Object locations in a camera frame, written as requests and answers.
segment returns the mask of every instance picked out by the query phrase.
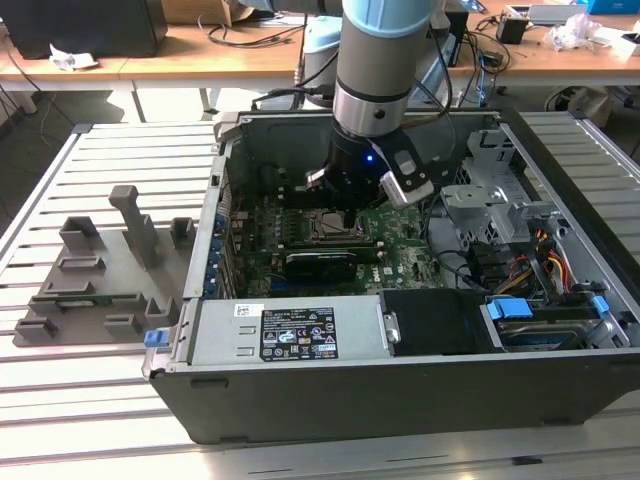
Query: desk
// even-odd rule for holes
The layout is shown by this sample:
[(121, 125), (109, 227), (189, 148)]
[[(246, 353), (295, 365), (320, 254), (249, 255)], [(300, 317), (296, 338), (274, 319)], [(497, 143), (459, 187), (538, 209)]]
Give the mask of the desk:
[[(251, 41), (286, 28), (242, 28), (229, 40)], [(137, 117), (145, 121), (136, 93), (140, 88), (199, 88), (203, 107), (209, 108), (204, 89), (223, 87), (266, 91), (287, 87), (300, 51), (301, 32), (290, 35), (291, 43), (263, 49), (239, 49), (215, 45), (192, 26), (170, 26), (167, 38), (153, 58), (101, 58), (100, 67), (76, 72), (59, 70), (48, 60), (24, 60), (17, 49), (12, 56), (38, 87), (45, 91), (113, 90), (130, 95)], [(0, 83), (7, 91), (34, 91), (12, 64), (6, 51), (0, 53)], [(35, 111), (27, 97), (20, 99)]]
[[(490, 15), (499, 15), (508, 3), (504, 0), (483, 0), (489, 10), (482, 15), (470, 15), (467, 26), (474, 30), (478, 21)], [(606, 27), (630, 30), (638, 20), (634, 15), (599, 15), (591, 20)], [(543, 38), (547, 27), (535, 27), (525, 32), (520, 45), (507, 45), (511, 53), (509, 68), (498, 77), (498, 85), (504, 86), (562, 86), (562, 85), (638, 85), (640, 84), (640, 57), (622, 62), (602, 45), (595, 45), (594, 51), (586, 48), (555, 52)], [(495, 27), (483, 33), (494, 35)], [(502, 52), (489, 39), (478, 37), (482, 49)], [(464, 46), (458, 67), (450, 69), (452, 77), (466, 77), (473, 72), (473, 57), (469, 46)]]
[[(486, 14), (469, 17), (470, 29), (487, 15), (499, 14), (508, 3), (506, 0), (484, 0), (489, 9)], [(596, 16), (595, 21), (605, 26), (630, 28), (637, 17)], [(276, 28), (245, 28), (229, 34), (236, 41), (255, 40), (275, 33)], [(548, 31), (536, 27), (525, 33), (521, 45), (509, 45), (512, 65), (500, 74), (498, 85), (555, 86), (555, 85), (638, 85), (640, 84), (640, 58), (620, 62), (608, 50), (596, 45), (595, 51), (578, 49), (554, 52), (544, 44), (538, 45)], [(492, 35), (494, 29), (486, 33)], [(23, 60), (14, 49), (13, 56), (21, 68), (43, 90), (114, 90), (130, 95), (138, 118), (144, 121), (144, 113), (136, 90), (139, 88), (205, 88), (239, 87), (266, 91), (290, 86), (300, 48), (301, 33), (290, 37), (292, 42), (266, 49), (236, 49), (211, 43), (198, 27), (171, 26), (158, 55), (154, 58), (106, 58), (100, 59), (100, 68), (63, 72), (47, 60)], [(498, 50), (487, 39), (481, 38), (485, 49)], [(459, 66), (450, 70), (456, 85), (463, 85), (473, 72), (470, 49), (464, 47)], [(22, 74), (9, 61), (7, 54), (0, 54), (0, 82), (6, 90), (33, 91)], [(208, 101), (203, 104), (208, 108)], [(23, 106), (28, 105), (26, 97)]]

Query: power supply label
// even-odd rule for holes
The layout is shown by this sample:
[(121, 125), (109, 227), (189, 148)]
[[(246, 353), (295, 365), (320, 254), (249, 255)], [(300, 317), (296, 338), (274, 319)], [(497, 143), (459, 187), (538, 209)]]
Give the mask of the power supply label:
[(263, 310), (260, 337), (265, 362), (338, 358), (333, 308)]

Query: black plastic cover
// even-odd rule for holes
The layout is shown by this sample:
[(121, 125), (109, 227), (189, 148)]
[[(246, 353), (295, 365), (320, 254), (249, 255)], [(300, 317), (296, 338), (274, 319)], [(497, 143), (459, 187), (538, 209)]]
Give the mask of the black plastic cover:
[(383, 313), (395, 314), (400, 342), (396, 357), (493, 352), (480, 312), (482, 294), (447, 288), (384, 290)]
[(28, 60), (49, 44), (94, 57), (152, 57), (167, 32), (161, 0), (0, 0), (13, 44)]

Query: yellow cable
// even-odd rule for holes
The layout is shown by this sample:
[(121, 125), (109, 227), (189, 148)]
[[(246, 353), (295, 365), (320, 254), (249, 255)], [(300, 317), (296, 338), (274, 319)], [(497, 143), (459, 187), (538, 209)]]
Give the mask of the yellow cable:
[(509, 290), (510, 288), (515, 287), (516, 285), (518, 285), (521, 281), (523, 281), (525, 278), (527, 278), (528, 276), (530, 276), (533, 273), (532, 269), (527, 270), (526, 272), (520, 274), (520, 276), (516, 277), (515, 279), (513, 279), (513, 281), (509, 282), (507, 285), (505, 285), (504, 287), (502, 287), (500, 290), (498, 290), (496, 292), (496, 294), (501, 294), (506, 292), (507, 290)]
[(564, 290), (564, 268), (562, 267), (562, 263), (560, 263), (559, 260), (553, 257), (549, 257), (548, 260), (550, 262), (553, 262), (553, 264), (558, 267), (558, 270), (560, 271), (560, 282), (562, 283), (562, 290)]

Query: motherboard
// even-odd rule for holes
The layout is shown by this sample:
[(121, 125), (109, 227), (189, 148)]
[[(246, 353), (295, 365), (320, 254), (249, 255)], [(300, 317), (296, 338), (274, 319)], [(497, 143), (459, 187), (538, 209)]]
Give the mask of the motherboard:
[(428, 254), (417, 207), (362, 212), (352, 228), (341, 213), (287, 209), (265, 196), (231, 214), (237, 298), (376, 294), (443, 286)]

